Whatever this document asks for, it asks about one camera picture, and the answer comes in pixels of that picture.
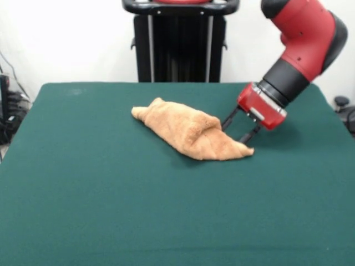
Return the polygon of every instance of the red robot part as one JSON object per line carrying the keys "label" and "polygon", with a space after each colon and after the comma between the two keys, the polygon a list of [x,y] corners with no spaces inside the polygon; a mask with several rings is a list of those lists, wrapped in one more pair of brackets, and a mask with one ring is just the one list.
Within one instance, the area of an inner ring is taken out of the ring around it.
{"label": "red robot part", "polygon": [[155,0],[157,3],[163,4],[205,4],[210,0]]}
{"label": "red robot part", "polygon": [[237,102],[239,108],[269,130],[278,127],[287,116],[287,112],[272,101],[255,83],[249,83],[244,88]]}
{"label": "red robot part", "polygon": [[272,22],[286,46],[281,58],[313,81],[322,72],[336,30],[332,14],[318,0],[290,0]]}

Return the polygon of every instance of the green felt surface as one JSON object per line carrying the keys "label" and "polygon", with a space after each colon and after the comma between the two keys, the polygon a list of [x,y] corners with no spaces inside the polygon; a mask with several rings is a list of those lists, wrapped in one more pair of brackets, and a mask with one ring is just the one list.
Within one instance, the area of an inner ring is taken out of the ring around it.
{"label": "green felt surface", "polygon": [[0,165],[0,265],[354,266],[355,144],[318,87],[239,161],[189,159],[130,114],[159,96],[223,119],[243,86],[45,85]]}

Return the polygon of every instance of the folded towel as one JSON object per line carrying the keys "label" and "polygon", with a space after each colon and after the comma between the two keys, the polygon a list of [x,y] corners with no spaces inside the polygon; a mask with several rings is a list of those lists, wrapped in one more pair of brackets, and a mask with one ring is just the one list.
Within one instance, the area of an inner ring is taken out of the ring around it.
{"label": "folded towel", "polygon": [[148,107],[133,107],[131,113],[178,152],[196,160],[225,161],[254,153],[222,132],[218,118],[184,104],[156,98]]}

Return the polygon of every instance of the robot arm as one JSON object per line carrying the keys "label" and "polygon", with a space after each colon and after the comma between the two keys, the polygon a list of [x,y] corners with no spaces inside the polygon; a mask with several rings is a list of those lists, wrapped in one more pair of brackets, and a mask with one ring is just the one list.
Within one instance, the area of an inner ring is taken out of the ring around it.
{"label": "robot arm", "polygon": [[243,143],[260,128],[272,130],[285,120],[285,107],[334,62],[348,37],[345,24],[319,0],[262,0],[261,9],[280,30],[286,49],[259,83],[244,88],[222,123],[225,130],[238,110],[250,116],[257,126]]}

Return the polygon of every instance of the metal rod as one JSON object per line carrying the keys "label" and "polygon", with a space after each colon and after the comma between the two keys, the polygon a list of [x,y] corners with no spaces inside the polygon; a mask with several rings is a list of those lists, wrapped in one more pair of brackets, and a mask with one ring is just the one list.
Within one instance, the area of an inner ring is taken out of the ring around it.
{"label": "metal rod", "polygon": [[148,32],[149,32],[149,56],[150,56],[150,79],[155,81],[154,72],[154,32],[153,32],[153,16],[148,16]]}
{"label": "metal rod", "polygon": [[245,134],[242,138],[240,138],[239,142],[246,144],[259,132],[260,129],[261,126],[257,125],[253,128],[253,130],[251,130],[249,133]]}
{"label": "metal rod", "polygon": [[211,51],[212,51],[213,16],[209,16],[207,49],[206,49],[206,82],[210,82]]}
{"label": "metal rod", "polygon": [[235,107],[234,110],[231,112],[231,114],[226,118],[226,120],[223,121],[221,124],[222,126],[222,131],[225,131],[227,127],[232,123],[233,117],[237,114],[237,112],[240,110],[239,106]]}

